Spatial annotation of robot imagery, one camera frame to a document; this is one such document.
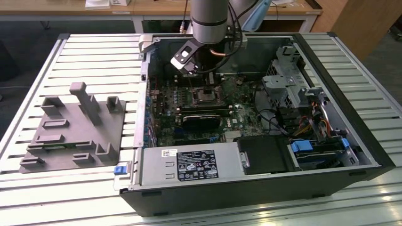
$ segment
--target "warning label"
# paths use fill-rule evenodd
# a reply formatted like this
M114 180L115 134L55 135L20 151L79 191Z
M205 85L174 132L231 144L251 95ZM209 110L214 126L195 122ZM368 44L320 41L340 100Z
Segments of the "warning label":
M178 152L179 181L218 178L215 151Z

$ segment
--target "blue latch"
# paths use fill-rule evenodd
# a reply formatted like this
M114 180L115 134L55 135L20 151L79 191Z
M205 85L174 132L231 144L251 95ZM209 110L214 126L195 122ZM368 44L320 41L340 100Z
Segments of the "blue latch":
M342 144L344 144L345 149L348 149L350 147L350 144L349 144L349 141L346 138L342 138Z
M125 175L125 174L127 174L127 166L117 166L115 175Z
M294 152L313 151L313 146L309 140L298 140L292 144Z

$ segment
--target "motherboard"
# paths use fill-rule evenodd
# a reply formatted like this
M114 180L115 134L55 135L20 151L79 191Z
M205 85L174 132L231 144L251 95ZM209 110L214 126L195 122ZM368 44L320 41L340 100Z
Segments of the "motherboard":
M265 133L254 107L255 82L229 75L213 88L193 83L191 78L182 85L167 81L151 92L158 146L233 142Z

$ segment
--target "barcode sticker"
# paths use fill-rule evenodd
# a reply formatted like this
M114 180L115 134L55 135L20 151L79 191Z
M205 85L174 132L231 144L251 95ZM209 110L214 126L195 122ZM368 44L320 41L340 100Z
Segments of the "barcode sticker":
M162 150L162 157L173 157L177 156L178 150L177 149L163 149Z

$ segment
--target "white box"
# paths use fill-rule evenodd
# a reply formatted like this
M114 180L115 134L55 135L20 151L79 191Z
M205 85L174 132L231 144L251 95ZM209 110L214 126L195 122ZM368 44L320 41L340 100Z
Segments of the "white box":
M131 0L111 0L114 6L127 6Z
M86 10L111 8L109 0L86 0Z

